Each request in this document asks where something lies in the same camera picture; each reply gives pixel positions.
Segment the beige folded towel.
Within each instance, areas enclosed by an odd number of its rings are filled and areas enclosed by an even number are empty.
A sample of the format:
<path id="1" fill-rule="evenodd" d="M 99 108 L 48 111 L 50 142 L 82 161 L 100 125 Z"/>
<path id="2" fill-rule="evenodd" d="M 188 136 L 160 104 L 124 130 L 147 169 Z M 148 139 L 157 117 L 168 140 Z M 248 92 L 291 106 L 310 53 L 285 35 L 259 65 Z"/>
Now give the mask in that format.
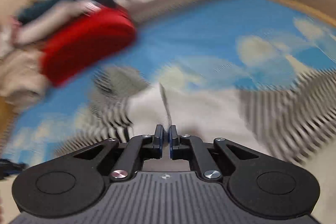
<path id="1" fill-rule="evenodd" d="M 42 74 L 39 50 L 15 50 L 1 62 L 1 96 L 17 113 L 42 100 L 50 87 Z"/>

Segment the red folded blanket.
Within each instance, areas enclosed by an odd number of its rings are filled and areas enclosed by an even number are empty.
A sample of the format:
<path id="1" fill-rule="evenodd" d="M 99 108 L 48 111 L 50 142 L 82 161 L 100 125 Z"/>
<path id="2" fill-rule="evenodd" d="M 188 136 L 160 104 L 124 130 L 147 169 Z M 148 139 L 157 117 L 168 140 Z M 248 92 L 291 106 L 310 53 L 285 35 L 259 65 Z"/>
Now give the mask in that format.
<path id="1" fill-rule="evenodd" d="M 135 37 L 135 26 L 123 8 L 104 7 L 82 15 L 46 40 L 41 74 L 53 86 L 60 86 L 86 67 L 123 50 Z"/>

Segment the wooden bed frame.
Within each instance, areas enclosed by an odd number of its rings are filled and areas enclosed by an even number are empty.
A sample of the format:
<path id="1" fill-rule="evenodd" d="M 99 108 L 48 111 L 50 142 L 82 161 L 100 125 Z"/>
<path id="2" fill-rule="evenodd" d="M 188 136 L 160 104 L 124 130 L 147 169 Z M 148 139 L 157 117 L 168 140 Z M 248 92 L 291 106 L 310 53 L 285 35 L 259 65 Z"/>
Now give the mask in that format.
<path id="1" fill-rule="evenodd" d="M 332 18 L 331 16 L 328 16 L 327 14 L 312 8 L 306 4 L 303 4 L 299 1 L 295 1 L 295 0 L 270 0 L 270 1 L 274 1 L 277 2 L 281 5 L 287 6 L 291 9 L 300 11 L 305 13 L 306 15 L 312 16 L 314 18 L 317 18 L 325 23 L 327 23 L 330 26 L 335 27 L 336 26 L 336 21 L 335 18 Z"/>

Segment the white folded bedding stack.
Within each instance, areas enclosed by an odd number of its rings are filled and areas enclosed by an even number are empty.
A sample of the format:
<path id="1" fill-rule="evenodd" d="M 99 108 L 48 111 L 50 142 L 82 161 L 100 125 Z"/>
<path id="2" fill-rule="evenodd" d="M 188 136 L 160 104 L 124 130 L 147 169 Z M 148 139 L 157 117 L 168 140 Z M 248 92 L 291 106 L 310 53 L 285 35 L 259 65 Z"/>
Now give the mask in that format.
<path id="1" fill-rule="evenodd" d="M 43 40 L 74 18 L 82 14 L 90 15 L 99 10 L 101 6 L 91 0 L 60 1 L 24 26 L 13 24 L 10 42 L 14 47 L 21 47 Z"/>

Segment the grey striped white garment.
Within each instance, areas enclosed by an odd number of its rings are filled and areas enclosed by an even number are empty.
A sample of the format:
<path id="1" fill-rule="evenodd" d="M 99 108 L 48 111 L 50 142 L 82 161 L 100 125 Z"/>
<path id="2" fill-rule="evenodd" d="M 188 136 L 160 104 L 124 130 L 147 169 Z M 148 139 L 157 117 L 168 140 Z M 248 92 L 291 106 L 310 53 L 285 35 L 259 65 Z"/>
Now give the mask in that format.
<path id="1" fill-rule="evenodd" d="M 183 92 L 161 84 L 131 96 L 134 135 L 157 124 L 210 142 L 222 137 L 304 165 L 335 142 L 335 71 L 302 73 L 288 88 Z"/>

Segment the blue patterned bed sheet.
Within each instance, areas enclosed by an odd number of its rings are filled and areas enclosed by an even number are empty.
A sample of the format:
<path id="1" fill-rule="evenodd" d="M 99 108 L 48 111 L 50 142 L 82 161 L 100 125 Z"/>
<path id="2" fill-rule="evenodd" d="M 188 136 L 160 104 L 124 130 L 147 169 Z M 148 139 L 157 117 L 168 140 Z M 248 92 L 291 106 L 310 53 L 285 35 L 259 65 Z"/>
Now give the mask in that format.
<path id="1" fill-rule="evenodd" d="M 210 0 L 138 28 L 132 46 L 89 67 L 15 118 L 2 155 L 37 165 L 88 112 L 93 75 L 131 67 L 149 87 L 183 92 L 288 88 L 298 75 L 335 71 L 335 29 L 269 0 Z"/>

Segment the black white striped sweater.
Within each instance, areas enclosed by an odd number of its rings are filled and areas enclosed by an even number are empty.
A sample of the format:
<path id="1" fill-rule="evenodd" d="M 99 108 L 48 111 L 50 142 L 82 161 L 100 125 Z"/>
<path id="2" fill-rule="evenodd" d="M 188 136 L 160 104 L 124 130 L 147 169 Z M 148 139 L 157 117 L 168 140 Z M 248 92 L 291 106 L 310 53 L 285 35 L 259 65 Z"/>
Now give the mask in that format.
<path id="1" fill-rule="evenodd" d="M 146 79 L 131 67 L 112 66 L 97 70 L 92 81 L 88 112 L 76 132 L 56 146 L 56 157 L 109 138 L 127 143 L 134 136 L 127 107 L 132 96 L 149 87 Z"/>

